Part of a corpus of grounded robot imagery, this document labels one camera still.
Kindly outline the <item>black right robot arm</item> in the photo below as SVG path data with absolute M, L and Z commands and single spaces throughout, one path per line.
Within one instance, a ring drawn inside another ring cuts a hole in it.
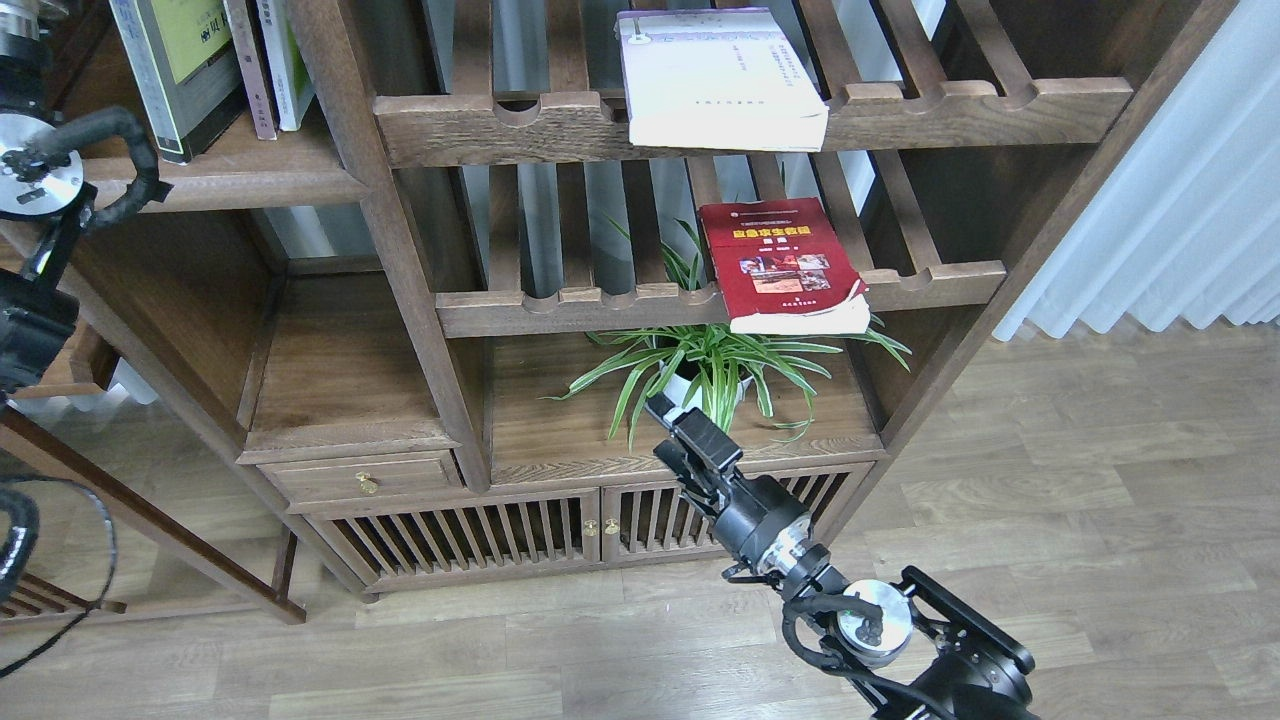
M 847 680 L 876 719 L 1028 719 L 1032 653 L 918 568 L 896 583 L 849 580 L 810 529 L 809 510 L 768 475 L 739 470 L 741 448 L 701 410 L 666 396 L 646 411 L 668 437 L 655 456 L 733 565 L 782 601 L 786 644 Z

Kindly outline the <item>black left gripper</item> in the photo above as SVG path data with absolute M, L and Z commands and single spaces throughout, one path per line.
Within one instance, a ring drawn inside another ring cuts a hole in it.
M 47 1 L 1 1 L 3 38 L 42 40 L 41 20 L 46 17 Z

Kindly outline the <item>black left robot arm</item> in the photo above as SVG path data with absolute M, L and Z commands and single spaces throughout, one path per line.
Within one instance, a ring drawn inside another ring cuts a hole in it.
M 67 1 L 3 4 L 3 217 L 44 222 L 44 234 L 18 272 L 3 273 L 3 395 L 38 384 L 72 337 L 79 304 L 59 290 L 78 238 L 161 202 L 170 192 L 140 119 L 109 106 L 59 122 L 49 110 L 45 73 L 52 54 L 44 27 L 70 15 Z M 102 209 L 84 178 L 81 150 L 105 138 L 125 141 L 134 178 Z

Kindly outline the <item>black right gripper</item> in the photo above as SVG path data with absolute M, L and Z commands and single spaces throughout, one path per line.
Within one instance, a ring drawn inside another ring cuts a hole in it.
M 813 541 L 812 515 L 800 501 L 773 477 L 745 477 L 737 469 L 742 450 L 700 409 L 682 410 L 655 395 L 645 410 L 668 432 L 654 456 L 677 477 L 685 500 L 735 560 L 722 571 L 728 583 L 836 589 L 829 551 Z

